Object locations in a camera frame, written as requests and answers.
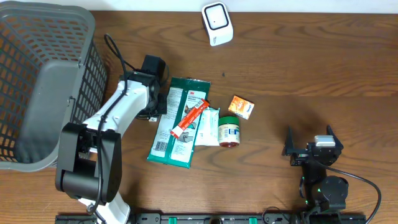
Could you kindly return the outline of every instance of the laundry basket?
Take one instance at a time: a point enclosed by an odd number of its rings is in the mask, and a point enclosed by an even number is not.
[[[107,76],[94,29],[81,7],[0,3],[0,169],[56,164],[62,128],[100,108]]]

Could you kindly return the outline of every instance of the white wall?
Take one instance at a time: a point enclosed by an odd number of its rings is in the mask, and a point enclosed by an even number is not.
[[[89,10],[200,11],[209,0],[20,0],[81,6]],[[224,0],[235,12],[398,13],[398,0]]]

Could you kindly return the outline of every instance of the white packet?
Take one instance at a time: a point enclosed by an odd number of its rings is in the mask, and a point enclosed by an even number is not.
[[[220,109],[206,108],[200,118],[196,146],[219,146],[218,118]]]

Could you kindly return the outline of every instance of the jar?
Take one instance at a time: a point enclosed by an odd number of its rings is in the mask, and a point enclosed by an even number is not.
[[[218,143],[221,147],[235,147],[241,143],[237,117],[227,116],[218,120]]]

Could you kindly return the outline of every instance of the wood grain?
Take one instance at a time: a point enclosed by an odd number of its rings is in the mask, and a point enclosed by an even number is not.
[[[95,42],[110,74],[106,98],[121,74],[103,41],[107,32],[136,67],[145,54],[158,55],[172,76],[211,81],[209,100],[222,115],[233,95],[256,104],[250,119],[241,120],[239,147],[196,147],[189,170],[147,162],[157,123],[135,121],[123,137],[120,188],[135,211],[257,213],[271,205],[303,207],[301,169],[280,155],[287,126],[304,146],[330,124],[345,145],[333,167],[375,182],[383,202],[373,223],[396,223],[397,16],[231,13],[234,39],[210,47],[200,13],[93,15]],[[53,223],[58,213],[85,211],[55,190],[53,169],[0,174],[1,223]],[[369,216],[376,191],[347,179],[346,211]]]

